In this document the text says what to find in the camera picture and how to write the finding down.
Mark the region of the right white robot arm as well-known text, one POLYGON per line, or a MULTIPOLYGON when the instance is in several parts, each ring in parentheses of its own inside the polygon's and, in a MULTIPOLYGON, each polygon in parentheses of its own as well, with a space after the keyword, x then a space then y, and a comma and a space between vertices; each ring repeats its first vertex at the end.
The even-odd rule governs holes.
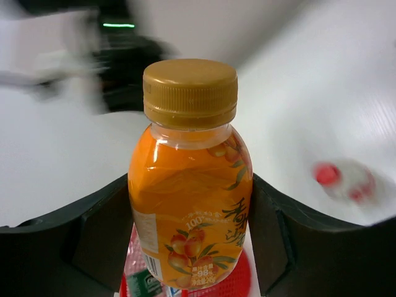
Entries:
POLYGON ((19 19, 85 11, 76 20, 78 47, 68 52, 93 62, 105 113, 143 111, 144 69, 173 54, 169 44, 136 31, 130 1, 1 1, 1 9, 19 19))

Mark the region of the orange juice bottle gold cap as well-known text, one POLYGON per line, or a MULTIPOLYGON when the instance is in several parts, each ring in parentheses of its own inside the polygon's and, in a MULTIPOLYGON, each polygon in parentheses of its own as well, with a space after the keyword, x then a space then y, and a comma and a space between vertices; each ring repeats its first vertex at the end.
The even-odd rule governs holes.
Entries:
POLYGON ((170 59, 143 74, 150 124, 132 154, 129 198, 144 261, 173 288, 220 283, 242 253, 253 170, 231 125, 238 76, 222 62, 170 59))

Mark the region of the clear bottle red cap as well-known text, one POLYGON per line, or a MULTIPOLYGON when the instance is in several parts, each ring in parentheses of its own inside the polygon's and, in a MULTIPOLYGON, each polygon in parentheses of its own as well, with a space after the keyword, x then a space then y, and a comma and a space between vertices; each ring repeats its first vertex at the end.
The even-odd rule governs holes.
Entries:
POLYGON ((314 165, 312 174, 334 200, 362 204, 375 199, 376 178, 367 166, 357 161, 319 162, 314 165))

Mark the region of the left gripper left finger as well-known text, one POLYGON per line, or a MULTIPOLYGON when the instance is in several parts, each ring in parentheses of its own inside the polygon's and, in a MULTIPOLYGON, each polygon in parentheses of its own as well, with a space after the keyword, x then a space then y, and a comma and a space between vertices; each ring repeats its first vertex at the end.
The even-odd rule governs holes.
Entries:
POLYGON ((127 177, 15 227, 1 227, 1 296, 113 296, 133 225, 127 177))

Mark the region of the clear bottle dark green label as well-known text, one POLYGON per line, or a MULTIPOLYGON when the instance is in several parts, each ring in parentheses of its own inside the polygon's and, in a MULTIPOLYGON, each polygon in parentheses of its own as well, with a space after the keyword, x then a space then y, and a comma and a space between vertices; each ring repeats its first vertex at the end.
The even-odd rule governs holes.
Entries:
POLYGON ((126 277, 127 289, 131 297, 163 296, 161 283, 149 272, 143 269, 126 277))

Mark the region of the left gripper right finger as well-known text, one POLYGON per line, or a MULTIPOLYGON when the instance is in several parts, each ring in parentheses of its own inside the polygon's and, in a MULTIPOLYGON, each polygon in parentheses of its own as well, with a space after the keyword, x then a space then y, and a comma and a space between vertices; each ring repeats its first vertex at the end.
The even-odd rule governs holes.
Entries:
POLYGON ((395 219, 355 225, 255 176, 249 229, 262 296, 394 296, 395 219))

